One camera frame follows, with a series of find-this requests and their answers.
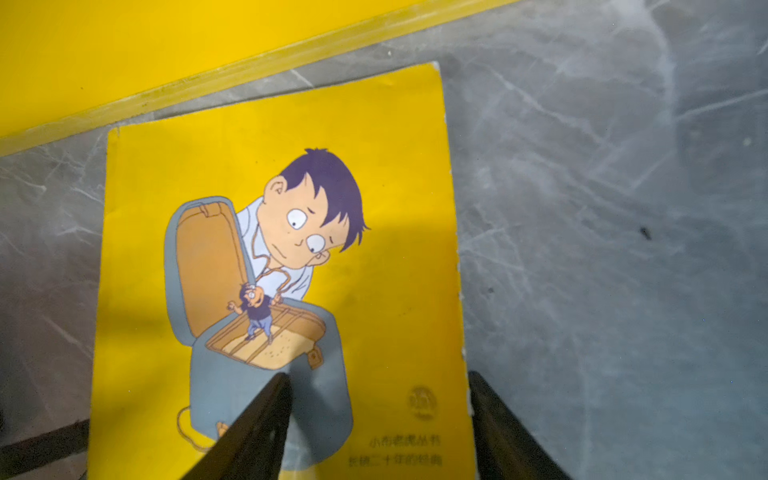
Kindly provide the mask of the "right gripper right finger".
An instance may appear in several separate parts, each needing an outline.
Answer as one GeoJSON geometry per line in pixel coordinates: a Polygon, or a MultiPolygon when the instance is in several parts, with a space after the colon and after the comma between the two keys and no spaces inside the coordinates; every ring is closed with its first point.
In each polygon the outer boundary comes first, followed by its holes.
{"type": "Polygon", "coordinates": [[[480,479],[571,478],[477,371],[468,372],[480,479]]]}

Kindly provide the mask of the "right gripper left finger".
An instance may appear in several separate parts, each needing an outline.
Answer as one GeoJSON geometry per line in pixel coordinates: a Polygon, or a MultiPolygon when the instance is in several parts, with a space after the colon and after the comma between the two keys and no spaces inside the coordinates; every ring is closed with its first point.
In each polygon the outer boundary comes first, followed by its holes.
{"type": "Polygon", "coordinates": [[[293,404],[290,378],[278,373],[184,480],[274,480],[279,477],[293,404]]]}

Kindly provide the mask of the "yellow book with cartoon man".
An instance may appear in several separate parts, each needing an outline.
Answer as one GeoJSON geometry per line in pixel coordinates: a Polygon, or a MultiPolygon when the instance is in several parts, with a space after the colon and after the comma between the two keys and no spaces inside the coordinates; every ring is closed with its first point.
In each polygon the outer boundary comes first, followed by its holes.
{"type": "Polygon", "coordinates": [[[181,478],[278,373],[282,477],[475,477],[437,63],[117,127],[106,165],[90,478],[181,478]]]}

